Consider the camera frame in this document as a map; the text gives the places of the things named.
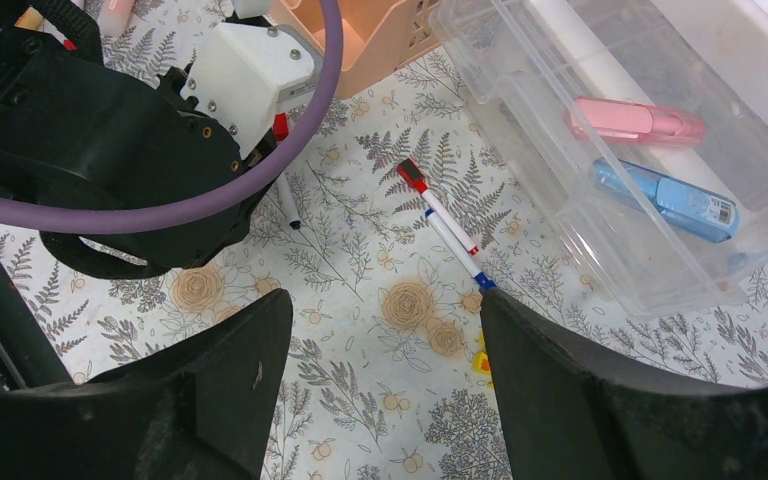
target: barcode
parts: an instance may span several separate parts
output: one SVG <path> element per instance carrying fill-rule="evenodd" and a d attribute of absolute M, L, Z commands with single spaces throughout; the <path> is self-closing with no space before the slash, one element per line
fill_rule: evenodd
<path fill-rule="evenodd" d="M 720 203 L 720 223 L 728 225 L 731 223 L 731 205 L 728 203 Z"/>

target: purple tube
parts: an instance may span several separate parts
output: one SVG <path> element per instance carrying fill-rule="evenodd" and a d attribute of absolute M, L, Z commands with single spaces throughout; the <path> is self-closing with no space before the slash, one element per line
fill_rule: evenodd
<path fill-rule="evenodd" d="M 325 60 L 319 84 L 292 133 L 242 177 L 197 197 L 135 210 L 73 210 L 0 198 L 0 223 L 44 232 L 107 235 L 160 230 L 209 217 L 262 189 L 295 160 L 325 118 L 343 63 L 343 20 L 337 0 L 319 0 L 325 17 Z"/>

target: blue highlighter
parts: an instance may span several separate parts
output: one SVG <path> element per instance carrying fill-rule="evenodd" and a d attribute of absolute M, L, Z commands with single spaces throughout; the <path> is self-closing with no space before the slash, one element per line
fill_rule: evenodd
<path fill-rule="evenodd" d="M 737 233 L 740 214 L 733 201 L 654 170 L 619 162 L 670 225 L 713 243 L 724 242 Z M 618 200 L 640 210 L 631 192 L 604 159 L 593 162 L 592 176 Z"/>

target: blue marker cap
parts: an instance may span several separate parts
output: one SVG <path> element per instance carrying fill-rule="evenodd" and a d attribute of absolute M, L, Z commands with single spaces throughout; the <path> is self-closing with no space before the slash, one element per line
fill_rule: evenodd
<path fill-rule="evenodd" d="M 491 288 L 496 288 L 496 284 L 493 282 L 493 280 L 487 278 L 487 275 L 485 275 L 484 272 L 479 273 L 473 278 L 475 278 L 475 282 L 478 283 L 478 286 L 481 287 L 481 290 L 490 290 Z"/>

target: floral tablecloth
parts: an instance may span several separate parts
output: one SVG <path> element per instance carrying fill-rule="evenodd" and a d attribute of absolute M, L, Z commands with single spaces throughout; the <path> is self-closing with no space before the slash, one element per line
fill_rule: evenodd
<path fill-rule="evenodd" d="M 229 12 L 226 0 L 140 0 L 125 34 L 104 40 L 107 65 L 151 83 L 189 62 Z M 394 174 L 409 154 L 480 240 L 485 271 L 518 299 L 657 367 L 768 385 L 768 265 L 746 280 L 745 305 L 626 320 L 570 265 L 471 122 L 464 92 L 439 49 L 335 101 L 289 169 L 302 229 L 287 227 L 273 191 L 251 235 L 204 268 L 100 281 L 55 262 L 36 232 L 4 226 L 0 258 L 77 383 L 289 290 L 294 339 L 270 480 L 511 476 L 489 377 L 471 370 L 481 296 Z"/>

